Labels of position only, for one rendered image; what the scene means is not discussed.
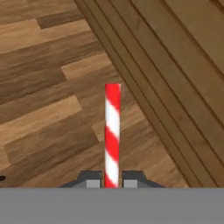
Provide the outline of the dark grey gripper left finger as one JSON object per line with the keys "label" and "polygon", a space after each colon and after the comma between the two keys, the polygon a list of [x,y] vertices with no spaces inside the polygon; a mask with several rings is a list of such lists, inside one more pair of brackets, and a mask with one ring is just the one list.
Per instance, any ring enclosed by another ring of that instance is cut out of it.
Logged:
{"label": "dark grey gripper left finger", "polygon": [[60,188],[83,187],[83,188],[101,188],[102,172],[101,171],[81,171],[77,179],[74,179]]}

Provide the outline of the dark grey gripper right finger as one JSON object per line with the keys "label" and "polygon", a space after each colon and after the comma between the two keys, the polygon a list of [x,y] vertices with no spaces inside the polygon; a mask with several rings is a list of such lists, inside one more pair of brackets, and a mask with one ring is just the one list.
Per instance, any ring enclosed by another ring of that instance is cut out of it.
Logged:
{"label": "dark grey gripper right finger", "polygon": [[122,187],[123,188],[145,188],[160,187],[162,185],[146,178],[142,171],[122,171]]}

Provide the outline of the red and white striped straw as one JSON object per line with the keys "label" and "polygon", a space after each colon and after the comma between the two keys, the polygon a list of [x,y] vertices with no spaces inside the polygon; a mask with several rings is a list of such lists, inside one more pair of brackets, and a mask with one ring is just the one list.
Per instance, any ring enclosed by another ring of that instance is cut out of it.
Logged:
{"label": "red and white striped straw", "polygon": [[105,85],[105,186],[119,186],[121,85]]}

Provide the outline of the brown wooden cabinet run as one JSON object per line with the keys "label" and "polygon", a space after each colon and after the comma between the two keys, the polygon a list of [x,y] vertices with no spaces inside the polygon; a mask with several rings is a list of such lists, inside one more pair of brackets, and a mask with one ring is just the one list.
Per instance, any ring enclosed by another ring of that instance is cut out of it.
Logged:
{"label": "brown wooden cabinet run", "polygon": [[74,0],[190,186],[224,187],[224,0]]}

